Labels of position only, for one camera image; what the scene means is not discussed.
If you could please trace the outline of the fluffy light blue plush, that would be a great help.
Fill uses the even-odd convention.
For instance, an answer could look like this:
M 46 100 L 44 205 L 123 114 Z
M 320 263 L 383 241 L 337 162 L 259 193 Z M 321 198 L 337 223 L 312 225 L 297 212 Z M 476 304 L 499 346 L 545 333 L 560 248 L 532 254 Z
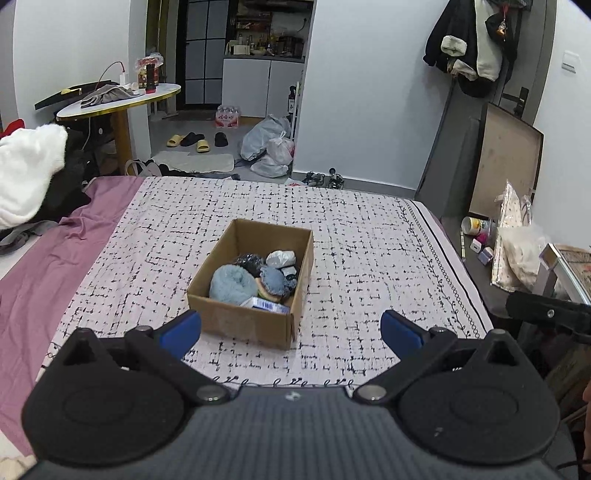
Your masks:
M 214 271 L 209 285 L 209 298 L 212 300 L 240 306 L 257 296 L 256 278 L 238 265 L 222 265 Z

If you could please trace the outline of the blue tissue pack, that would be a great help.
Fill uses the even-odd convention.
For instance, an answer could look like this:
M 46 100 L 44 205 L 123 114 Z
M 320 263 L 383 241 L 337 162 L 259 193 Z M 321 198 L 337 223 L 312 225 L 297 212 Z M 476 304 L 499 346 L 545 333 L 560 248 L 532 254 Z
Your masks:
M 250 297 L 245 300 L 245 302 L 242 302 L 240 306 L 242 306 L 242 308 L 256 309 L 280 315 L 287 315 L 290 313 L 289 307 L 260 297 Z

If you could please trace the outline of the plush hamburger toy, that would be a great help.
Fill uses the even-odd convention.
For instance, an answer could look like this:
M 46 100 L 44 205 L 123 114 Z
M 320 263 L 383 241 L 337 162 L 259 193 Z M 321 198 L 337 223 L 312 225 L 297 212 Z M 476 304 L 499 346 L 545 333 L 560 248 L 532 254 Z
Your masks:
M 283 295 L 274 295 L 271 294 L 269 290 L 263 285 L 263 281 L 260 278 L 256 278 L 256 285 L 257 285 L 257 296 L 263 298 L 265 300 L 269 300 L 270 302 L 274 303 L 284 303 L 290 298 L 290 294 L 283 294 Z

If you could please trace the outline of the dark sequin pouch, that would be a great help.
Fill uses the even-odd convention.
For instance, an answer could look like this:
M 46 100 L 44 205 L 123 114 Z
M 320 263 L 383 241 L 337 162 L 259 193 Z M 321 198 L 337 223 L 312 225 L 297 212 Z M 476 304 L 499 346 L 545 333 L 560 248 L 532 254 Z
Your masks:
M 257 254 L 247 253 L 236 257 L 232 264 L 242 267 L 252 277 L 259 278 L 260 272 L 262 272 L 263 267 L 266 265 L 266 260 Z

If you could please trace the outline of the blue denim pouch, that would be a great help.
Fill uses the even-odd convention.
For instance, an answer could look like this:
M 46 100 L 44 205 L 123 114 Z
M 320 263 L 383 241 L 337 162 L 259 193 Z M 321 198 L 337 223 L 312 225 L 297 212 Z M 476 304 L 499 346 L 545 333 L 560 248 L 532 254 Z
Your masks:
M 262 272 L 260 272 L 259 278 L 263 281 L 263 285 L 271 294 L 290 294 L 290 289 L 287 289 L 283 273 L 281 273 L 280 270 L 264 266 Z

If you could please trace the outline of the white soft bundle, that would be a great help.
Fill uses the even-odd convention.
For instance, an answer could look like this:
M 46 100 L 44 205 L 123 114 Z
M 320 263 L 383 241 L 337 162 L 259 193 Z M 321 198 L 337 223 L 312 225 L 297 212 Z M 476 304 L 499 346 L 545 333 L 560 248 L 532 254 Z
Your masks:
M 297 256 L 293 250 L 276 250 L 266 256 L 266 266 L 283 269 L 296 265 Z

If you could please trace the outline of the black knitted pouch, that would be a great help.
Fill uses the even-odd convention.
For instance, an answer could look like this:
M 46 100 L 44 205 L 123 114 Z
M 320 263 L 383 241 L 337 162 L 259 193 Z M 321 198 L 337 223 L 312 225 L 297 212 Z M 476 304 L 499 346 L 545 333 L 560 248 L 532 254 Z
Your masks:
M 284 282 L 286 283 L 287 289 L 294 290 L 297 288 L 297 277 L 298 272 L 297 268 L 294 266 L 287 266 L 280 269 L 280 272 L 283 273 Z

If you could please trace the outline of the small purple box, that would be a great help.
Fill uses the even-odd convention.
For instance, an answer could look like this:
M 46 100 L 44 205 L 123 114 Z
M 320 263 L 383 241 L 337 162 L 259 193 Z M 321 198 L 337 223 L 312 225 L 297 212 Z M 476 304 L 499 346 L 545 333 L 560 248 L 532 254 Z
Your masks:
M 487 246 L 484 247 L 478 254 L 478 260 L 483 265 L 489 265 L 494 259 L 494 250 Z

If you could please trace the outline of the small white cube box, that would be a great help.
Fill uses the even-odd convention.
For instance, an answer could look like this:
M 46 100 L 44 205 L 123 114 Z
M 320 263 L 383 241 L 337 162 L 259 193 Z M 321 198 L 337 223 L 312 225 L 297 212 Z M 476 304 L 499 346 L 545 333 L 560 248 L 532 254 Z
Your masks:
M 470 249 L 473 250 L 475 253 L 480 253 L 483 248 L 483 244 L 477 240 L 473 239 L 470 245 Z

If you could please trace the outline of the black clothes pile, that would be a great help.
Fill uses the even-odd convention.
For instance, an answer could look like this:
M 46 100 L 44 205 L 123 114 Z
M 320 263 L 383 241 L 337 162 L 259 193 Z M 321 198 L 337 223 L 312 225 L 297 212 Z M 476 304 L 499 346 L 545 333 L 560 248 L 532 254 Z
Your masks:
M 85 150 L 81 132 L 66 129 L 68 133 L 64 168 L 51 179 L 37 219 L 59 222 L 74 210 L 90 203 L 83 191 L 86 182 L 98 175 L 98 166 L 92 153 Z

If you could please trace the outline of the white floor mat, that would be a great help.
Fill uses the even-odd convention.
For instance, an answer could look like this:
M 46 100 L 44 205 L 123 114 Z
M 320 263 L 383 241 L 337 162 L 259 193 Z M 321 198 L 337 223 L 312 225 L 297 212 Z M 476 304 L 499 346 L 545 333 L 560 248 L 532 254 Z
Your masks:
M 152 160 L 157 164 L 166 165 L 170 170 L 186 173 L 229 173 L 235 169 L 235 158 L 230 154 L 160 151 Z

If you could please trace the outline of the red white water bottle pack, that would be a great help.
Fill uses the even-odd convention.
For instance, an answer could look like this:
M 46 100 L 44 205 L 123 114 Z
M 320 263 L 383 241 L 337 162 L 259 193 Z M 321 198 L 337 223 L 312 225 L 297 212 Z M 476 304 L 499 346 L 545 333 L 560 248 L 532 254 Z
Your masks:
M 240 111 L 235 106 L 218 106 L 214 116 L 216 128 L 235 129 L 239 126 Z

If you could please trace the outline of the grey cloth on table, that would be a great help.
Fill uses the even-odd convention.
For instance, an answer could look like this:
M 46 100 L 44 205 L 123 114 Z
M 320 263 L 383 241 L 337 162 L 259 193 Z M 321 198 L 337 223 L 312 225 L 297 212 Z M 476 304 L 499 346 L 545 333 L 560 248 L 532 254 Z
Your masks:
M 86 95 L 80 102 L 82 108 L 89 108 L 120 100 L 138 97 L 139 93 L 124 85 L 103 85 Z

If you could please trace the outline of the hanging black white clothes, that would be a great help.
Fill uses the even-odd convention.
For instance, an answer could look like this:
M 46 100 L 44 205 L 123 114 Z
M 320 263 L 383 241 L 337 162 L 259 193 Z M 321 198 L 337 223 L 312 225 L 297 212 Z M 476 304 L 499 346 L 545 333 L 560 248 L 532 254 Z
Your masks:
M 523 6 L 521 1 L 448 2 L 427 39 L 423 61 L 455 78 L 464 94 L 487 97 L 503 63 L 517 58 L 510 11 Z

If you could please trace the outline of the white kitchen cabinet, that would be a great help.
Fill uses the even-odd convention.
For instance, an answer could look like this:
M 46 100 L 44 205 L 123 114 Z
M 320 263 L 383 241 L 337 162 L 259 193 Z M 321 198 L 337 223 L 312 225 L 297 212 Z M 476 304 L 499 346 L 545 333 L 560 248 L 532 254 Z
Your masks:
M 290 87 L 304 74 L 304 63 L 264 58 L 223 60 L 221 104 L 245 117 L 287 117 Z

